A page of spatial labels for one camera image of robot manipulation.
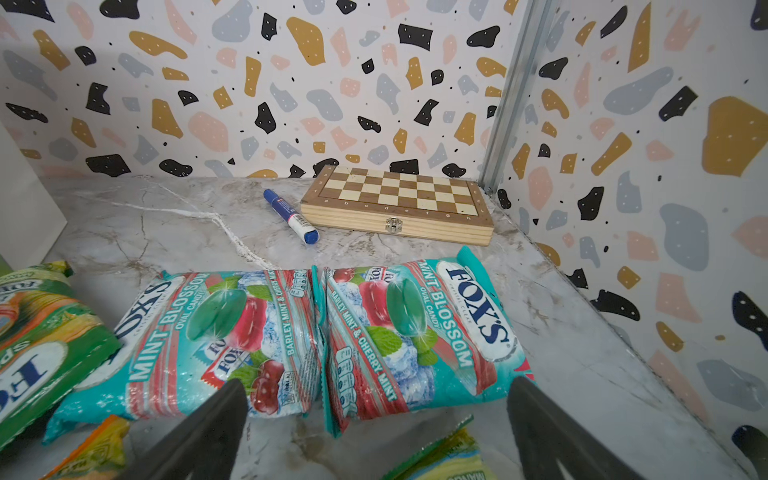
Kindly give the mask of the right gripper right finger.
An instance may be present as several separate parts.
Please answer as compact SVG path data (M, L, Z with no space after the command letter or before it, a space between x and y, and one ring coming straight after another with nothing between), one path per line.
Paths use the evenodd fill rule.
M534 383L516 378L507 411L527 479L639 479Z

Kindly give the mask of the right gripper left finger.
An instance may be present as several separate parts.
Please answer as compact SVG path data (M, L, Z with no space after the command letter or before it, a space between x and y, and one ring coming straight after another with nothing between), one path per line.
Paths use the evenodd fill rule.
M148 453L120 473L121 479L228 479L247 419L241 381L227 382Z

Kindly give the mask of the green spring tea candy bag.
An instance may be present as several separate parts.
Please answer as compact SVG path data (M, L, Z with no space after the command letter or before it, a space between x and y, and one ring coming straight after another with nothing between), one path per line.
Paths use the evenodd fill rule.
M468 416L448 435L421 448L383 479L496 479L468 431L473 420L473 415Z

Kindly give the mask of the mint blossom candy bag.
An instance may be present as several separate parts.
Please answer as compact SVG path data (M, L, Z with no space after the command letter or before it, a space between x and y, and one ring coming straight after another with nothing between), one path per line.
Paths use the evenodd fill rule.
M327 431L353 421L496 401L535 379L487 270L456 256L325 268Z
M57 407L44 443L111 415L188 416L230 380L251 417L309 412L324 350L317 272L162 273L115 327L120 349Z

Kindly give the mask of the orange fruits candy bag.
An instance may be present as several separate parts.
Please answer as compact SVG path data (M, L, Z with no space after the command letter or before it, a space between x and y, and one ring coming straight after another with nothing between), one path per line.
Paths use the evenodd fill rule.
M111 415L43 479L114 479L126 467L130 422Z

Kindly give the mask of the white floral paper bag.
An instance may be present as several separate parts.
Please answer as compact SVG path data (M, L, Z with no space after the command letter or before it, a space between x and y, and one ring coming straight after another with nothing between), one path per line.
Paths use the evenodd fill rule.
M12 270L43 262L67 225L6 128L1 129L1 257Z

